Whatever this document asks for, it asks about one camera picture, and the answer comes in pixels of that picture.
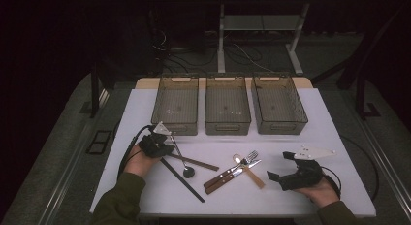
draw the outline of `hand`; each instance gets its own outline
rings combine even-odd
[[[151,167],[161,159],[161,157],[150,158],[146,156],[138,145],[133,146],[128,158],[129,160],[124,168],[124,172],[135,174],[140,177],[145,177]]]
[[[318,184],[312,187],[295,189],[294,191],[307,196],[319,208],[339,201],[332,186],[325,178],[322,178]]]

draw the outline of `silver fork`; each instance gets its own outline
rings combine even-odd
[[[221,178],[231,174],[233,171],[236,169],[243,167],[244,165],[248,165],[251,161],[253,161],[258,155],[258,152],[256,150],[252,151],[249,153],[246,157],[244,157],[237,165],[235,165],[233,168],[226,170],[224,173],[220,174],[219,176],[207,181],[204,184],[205,188],[209,188],[211,185],[213,185],[215,182],[220,180]]]

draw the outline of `chopstick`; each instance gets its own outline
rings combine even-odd
[[[190,158],[182,157],[182,156],[179,156],[179,155],[176,155],[176,154],[170,153],[170,154],[168,154],[168,155],[171,156],[171,157],[173,157],[173,158],[180,159],[180,160],[184,160],[184,161],[187,161],[187,162],[189,162],[189,163],[192,163],[192,164],[201,166],[201,167],[203,167],[203,168],[211,169],[211,170],[213,170],[213,171],[218,171],[218,170],[220,169],[220,168],[217,167],[217,166],[209,165],[209,164],[206,164],[206,163],[203,163],[203,162],[200,162],[200,161],[197,161],[197,160],[193,160],[193,159],[190,159]]]

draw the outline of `white table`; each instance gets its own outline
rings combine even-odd
[[[186,180],[205,199],[205,203],[201,203],[164,165],[155,165],[145,179],[147,186],[142,193],[141,215],[297,217],[313,214],[316,208],[304,196],[293,191],[282,191],[277,182],[270,181],[267,177],[267,171],[281,176],[294,173],[297,170],[295,162],[283,159],[282,152],[297,152],[305,145],[337,152],[336,156],[322,158],[318,162],[338,174],[342,181],[341,199],[355,215],[375,216],[375,207],[338,137],[319,91],[313,88],[299,88],[298,92],[309,120],[299,136],[259,135],[250,91],[248,96],[252,122],[248,135],[207,136],[204,121],[206,92],[201,86],[199,134],[192,137],[178,136],[175,139],[184,156],[218,166],[220,171],[214,172],[189,164],[195,168],[196,174]],[[131,92],[91,205],[91,212],[101,196],[114,187],[119,162],[132,138],[144,125],[150,124],[156,93],[156,89],[135,89]],[[244,174],[210,195],[205,193],[203,184],[206,181],[234,166],[234,154],[245,156],[254,149],[259,152],[257,158],[262,162],[252,171],[266,184],[263,189],[258,188],[251,178]],[[180,160],[165,158],[182,174],[183,166]]]

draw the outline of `translucent storage bin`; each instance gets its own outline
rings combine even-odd
[[[244,74],[208,74],[205,91],[205,132],[208,135],[247,135],[250,123]]]
[[[299,135],[308,122],[289,73],[254,73],[252,95],[259,134]]]
[[[151,123],[163,121],[176,136],[197,135],[198,98],[198,74],[163,74]]]

